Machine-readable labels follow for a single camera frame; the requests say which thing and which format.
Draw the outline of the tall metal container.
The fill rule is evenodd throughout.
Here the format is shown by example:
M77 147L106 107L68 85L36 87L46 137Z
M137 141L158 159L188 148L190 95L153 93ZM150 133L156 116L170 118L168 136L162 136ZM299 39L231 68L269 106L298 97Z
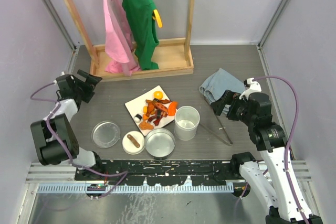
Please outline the tall metal container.
M180 140L189 141L196 135L199 112L192 106L180 107L174 117L174 133Z

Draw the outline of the blue denim cloth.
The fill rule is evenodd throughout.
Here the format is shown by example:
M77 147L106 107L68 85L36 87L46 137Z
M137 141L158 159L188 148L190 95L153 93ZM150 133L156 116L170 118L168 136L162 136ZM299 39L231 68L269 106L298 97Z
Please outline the blue denim cloth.
M200 93L208 103L217 101L226 90L237 93L245 91L244 84L222 68L209 76L199 87Z

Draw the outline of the white square plate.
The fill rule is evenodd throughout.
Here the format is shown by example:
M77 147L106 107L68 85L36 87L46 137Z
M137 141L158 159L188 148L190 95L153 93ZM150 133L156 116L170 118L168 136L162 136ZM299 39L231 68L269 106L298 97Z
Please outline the white square plate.
M130 100L130 101L128 101L124 104L133 120L134 120L134 117L137 114L143 115L143 107L145 105L147 105L145 100L146 99L147 100L153 99L155 91L161 91L163 93L163 99L169 99L169 97L167 96L165 91L161 88L160 85L158 85L158 86L154 87L153 89L143 93L142 95L140 95L140 96L134 98L133 100ZM167 116L166 118L163 118L160 121L158 126L154 126L154 128L159 129L159 128L165 127L166 125L168 125L169 123L171 123L173 121L174 121L174 116Z

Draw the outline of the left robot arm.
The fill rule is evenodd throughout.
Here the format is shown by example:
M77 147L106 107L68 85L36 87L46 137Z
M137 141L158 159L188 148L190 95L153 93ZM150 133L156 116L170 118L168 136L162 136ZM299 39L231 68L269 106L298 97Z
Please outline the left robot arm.
M59 165L67 162L80 173L93 180L99 180L105 174L102 160L96 152L86 151L79 146L70 121L78 113L81 104L89 103L93 98L95 87L102 78L83 70L78 70L77 74L85 80L63 73L30 96L31 100L51 102L55 105L45 118L33 122L30 130L38 160L42 165ZM35 97L38 92L50 86L58 87L57 99Z

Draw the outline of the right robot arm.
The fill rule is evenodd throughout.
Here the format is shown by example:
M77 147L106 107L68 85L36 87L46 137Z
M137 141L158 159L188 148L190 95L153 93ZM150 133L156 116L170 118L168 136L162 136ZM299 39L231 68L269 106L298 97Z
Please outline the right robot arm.
M266 209L266 223L322 223L307 205L292 170L290 143L283 128L273 122L269 96L262 93L260 78L244 80L243 93L226 90L211 108L220 115L226 105L226 117L247 126L249 137L261 154L272 182L257 174L258 164L249 152L234 154L230 172L237 179L244 178L255 190Z

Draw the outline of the orange salmon slice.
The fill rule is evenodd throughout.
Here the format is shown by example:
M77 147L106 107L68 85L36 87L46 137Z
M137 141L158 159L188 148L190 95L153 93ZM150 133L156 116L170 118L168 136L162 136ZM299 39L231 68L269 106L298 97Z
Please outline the orange salmon slice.
M176 101L171 102L168 108L168 116L174 116L176 114L178 104Z

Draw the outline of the metal tongs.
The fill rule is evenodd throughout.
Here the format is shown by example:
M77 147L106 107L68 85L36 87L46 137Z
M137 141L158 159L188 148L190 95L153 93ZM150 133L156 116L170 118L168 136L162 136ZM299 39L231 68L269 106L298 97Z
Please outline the metal tongs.
M212 134L213 136L215 136L219 141L221 141L222 143L224 143L227 146L233 146L233 141L230 138L230 136L228 135L224 125L222 124L222 122L220 121L219 117L213 112L213 109L211 108L210 103L207 101L207 99L205 97L203 97L205 103L207 104L207 106L209 107L209 109L212 111L217 123L218 123L218 130L224 135L224 138L222 138L218 133L212 131L209 127L207 127L206 125L204 125L203 123L200 123L200 126L203 127L208 133Z

